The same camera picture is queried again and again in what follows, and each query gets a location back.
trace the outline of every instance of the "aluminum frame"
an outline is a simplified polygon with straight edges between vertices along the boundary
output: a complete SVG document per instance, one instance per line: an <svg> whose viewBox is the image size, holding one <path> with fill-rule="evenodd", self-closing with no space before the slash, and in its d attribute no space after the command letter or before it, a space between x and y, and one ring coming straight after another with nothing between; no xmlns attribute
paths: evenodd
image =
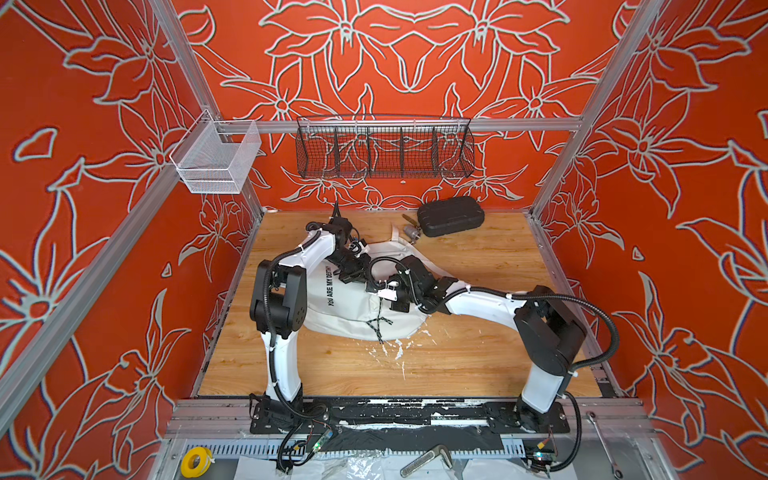
<svg viewBox="0 0 768 480"><path fill-rule="evenodd" d="M525 219L528 221L528 228L530 228L534 240L536 240L536 245L538 246L538 251L541 254L541 259L544 261L544 265L547 267L547 271L550 278L552 278L552 283L554 284L555 288L559 293L575 296L574 291L571 288L571 284L568 282L568 278L565 276L563 267L560 265L558 257L552 250L552 245L549 243L549 238L547 237L546 232L544 232L544 228L541 226L541 222L539 222L539 220L536 218L533 218L531 214L524 215ZM568 308L571 309L571 311L576 315L576 317L581 321L581 324L587 330L587 337L584 339L584 345L581 347L584 351L584 354L589 357L600 355L603 352L603 349L600 347L598 339L594 336L592 328L590 328L589 322L587 321L587 317L584 315L584 311L573 303L566 302L566 305L568 305ZM594 379L598 382L598 386L601 387L601 383L607 381L611 384L611 388L613 389L613 393L615 395L625 396L624 390L622 390L619 386L610 363L602 362L599 366L592 366L591 368L592 373L594 374Z"/></svg>
<svg viewBox="0 0 768 480"><path fill-rule="evenodd" d="M170 0L149 0L157 23L163 29L165 37L168 39L170 49L176 55L176 59L181 67L187 83L192 89L197 104L201 110L208 110L214 120L221 119L221 111L216 104L216 98L211 91L208 81L203 75L203 69L195 59L192 45L187 40L187 34L181 27L181 21L176 14L176 8Z"/></svg>
<svg viewBox="0 0 768 480"><path fill-rule="evenodd" d="M587 140L594 127L594 123L611 96L611 92L627 69L632 55L637 50L637 46L640 44L643 36L647 34L651 22L658 15L663 3L664 0L644 0L634 15L632 15L632 20L627 30L616 45L616 52L611 56L611 60L608 62L603 75L598 81L598 85L594 88L592 96L584 108L584 113L581 116L581 126L568 138L563 151L558 155L552 169L550 169L548 180L541 187L533 201L531 213L534 217L541 217L541 213L546 208L555 188L560 183L565 170L573 161L581 145Z"/></svg>
<svg viewBox="0 0 768 480"><path fill-rule="evenodd" d="M0 435L8 431L177 184L176 169L172 165L164 167L22 354L0 378Z"/></svg>
<svg viewBox="0 0 768 480"><path fill-rule="evenodd" d="M465 399L467 402L510 402L514 400L505 397ZM566 419L572 424L575 419L573 406L569 401L560 399L558 401L563 405ZM645 468L646 473L651 478L677 480L677 474L660 445L660 439L643 409L642 401L630 398L590 397L577 397L577 401L581 410L582 438L584 440L596 441L598 439L594 427L587 421L587 412L595 412L601 430L607 439L628 440L634 444L639 453L641 467ZM156 457L152 470L154 477L151 476L151 478L159 480L176 478L178 466L190 442L198 444L224 440L236 445L238 442L254 439L281 439L282 435L250 434L248 405L248 398L244 397L179 401L166 431L161 450ZM555 437L558 438L568 436L570 434L555 434ZM539 439L542 435L504 434L500 437L503 439ZM602 452L598 452L598 458L600 456L602 456Z"/></svg>
<svg viewBox="0 0 768 480"><path fill-rule="evenodd" d="M221 307L219 319L216 322L216 329L214 330L214 334L211 336L208 350L205 352L205 358L203 359L203 363L200 365L200 371L194 381L192 393L190 394L191 397L197 396L198 392L200 391L200 386L203 384L203 378L205 377L205 373L208 370L208 366L210 365L210 358L213 356L214 350L216 349L216 344L218 343L219 336L221 335L221 329L224 326L224 322L227 320L227 314L229 313L230 306L232 305L232 300L235 297L235 292L237 291L238 285L240 285L240 280L243 278L243 272L245 271L245 267L248 264L250 251L253 249L253 242L256 241L256 235L259 232L259 227L261 227L261 220L264 218L264 213L261 210L261 206L259 206L259 201L256 198L256 193L253 192L253 185L250 181L246 180L245 185L243 186L242 194L245 196L246 202L249 203L249 207L251 207L251 213L255 217L253 230L248 236L248 240L246 240L246 243L243 245L243 254L240 256L240 262L237 264L237 269L232 276L230 288L227 291L227 296L224 299L224 305Z"/></svg>
<svg viewBox="0 0 768 480"><path fill-rule="evenodd" d="M244 134L248 130L251 120L224 120L217 124L222 134ZM391 125L389 121L367 121L371 125ZM339 126L353 126L357 123L353 120L334 121ZM570 118L473 118L471 122L473 132L490 131L577 131L583 121L580 117ZM291 121L262 121L257 120L256 125L262 134L295 134L298 124Z"/></svg>

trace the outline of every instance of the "basket divider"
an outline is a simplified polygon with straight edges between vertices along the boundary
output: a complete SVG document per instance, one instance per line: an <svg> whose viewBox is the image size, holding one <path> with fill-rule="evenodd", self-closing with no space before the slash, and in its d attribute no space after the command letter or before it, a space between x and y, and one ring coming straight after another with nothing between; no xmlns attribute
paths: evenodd
<svg viewBox="0 0 768 480"><path fill-rule="evenodd" d="M406 175L406 143L402 138L402 127L400 127L400 175Z"/></svg>
<svg viewBox="0 0 768 480"><path fill-rule="evenodd" d="M368 176L373 173L373 163L371 163L371 127L366 127L366 150L368 151Z"/></svg>
<svg viewBox="0 0 768 480"><path fill-rule="evenodd" d="M435 175L439 174L440 172L437 159L438 159L437 129L432 127L432 170L435 171Z"/></svg>
<svg viewBox="0 0 768 480"><path fill-rule="evenodd" d="M301 140L301 148L304 151L303 168L299 169L299 175L301 175L301 177L306 177L306 169L310 165L310 154L306 151L306 143L304 143L304 127L301 126L301 123L299 123L298 120L296 120L296 123L299 125L299 139Z"/></svg>
<svg viewBox="0 0 768 480"><path fill-rule="evenodd" d="M336 175L341 177L341 156L339 155L339 128L333 128L333 162L336 167Z"/></svg>
<svg viewBox="0 0 768 480"><path fill-rule="evenodd" d="M468 177L469 173L466 169L465 162L466 156L464 155L464 144L467 142L467 133L469 132L469 122L464 126L464 135L462 136L462 146L458 149L458 156L456 160L462 165L462 170L464 171L464 176Z"/></svg>

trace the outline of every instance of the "wrench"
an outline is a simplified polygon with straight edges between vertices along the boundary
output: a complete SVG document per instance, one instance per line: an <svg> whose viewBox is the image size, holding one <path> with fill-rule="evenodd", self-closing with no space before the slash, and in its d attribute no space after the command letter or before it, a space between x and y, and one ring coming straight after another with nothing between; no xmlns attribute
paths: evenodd
<svg viewBox="0 0 768 480"><path fill-rule="evenodd" d="M611 463L611 471L614 473L614 477L617 480L621 480L622 478L624 478L624 474L621 473L621 470L619 469L619 465L616 463L614 456L611 455L611 451L608 450L608 445L605 442L605 439L603 438L603 432L600 430L600 427L598 426L598 423L595 420L597 415L595 415L594 412L587 412L587 416L589 417L589 421L592 422L592 425L594 425L594 430L598 434L600 443L603 445L603 450L605 450L605 456L608 457L608 461Z"/></svg>
<svg viewBox="0 0 768 480"><path fill-rule="evenodd" d="M448 468L453 467L451 452L448 450L448 448L445 445L435 445L431 450L428 450L416 460L403 467L403 469L400 470L400 476L403 478L408 477L413 472L430 463L432 460L438 458L439 456L442 456L442 460L445 462Z"/></svg>

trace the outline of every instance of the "wire mesh shelf basket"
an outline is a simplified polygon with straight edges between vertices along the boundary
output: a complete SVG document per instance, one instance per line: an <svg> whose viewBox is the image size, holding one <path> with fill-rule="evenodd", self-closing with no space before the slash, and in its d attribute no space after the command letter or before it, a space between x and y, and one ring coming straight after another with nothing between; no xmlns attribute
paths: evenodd
<svg viewBox="0 0 768 480"><path fill-rule="evenodd" d="M475 171L469 118L364 114L296 121L303 178L459 178Z"/></svg>
<svg viewBox="0 0 768 480"><path fill-rule="evenodd" d="M244 135L234 138L219 133L220 123L204 111L170 155L193 194L238 194L259 153L261 136L255 121Z"/></svg>

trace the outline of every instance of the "black wire basket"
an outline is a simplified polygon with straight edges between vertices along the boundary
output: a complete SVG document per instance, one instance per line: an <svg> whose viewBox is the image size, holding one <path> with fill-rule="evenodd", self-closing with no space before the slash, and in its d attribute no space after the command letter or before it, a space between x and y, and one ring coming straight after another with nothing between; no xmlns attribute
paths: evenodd
<svg viewBox="0 0 768 480"><path fill-rule="evenodd" d="M475 171L469 118L364 114L296 121L303 178L460 178Z"/></svg>

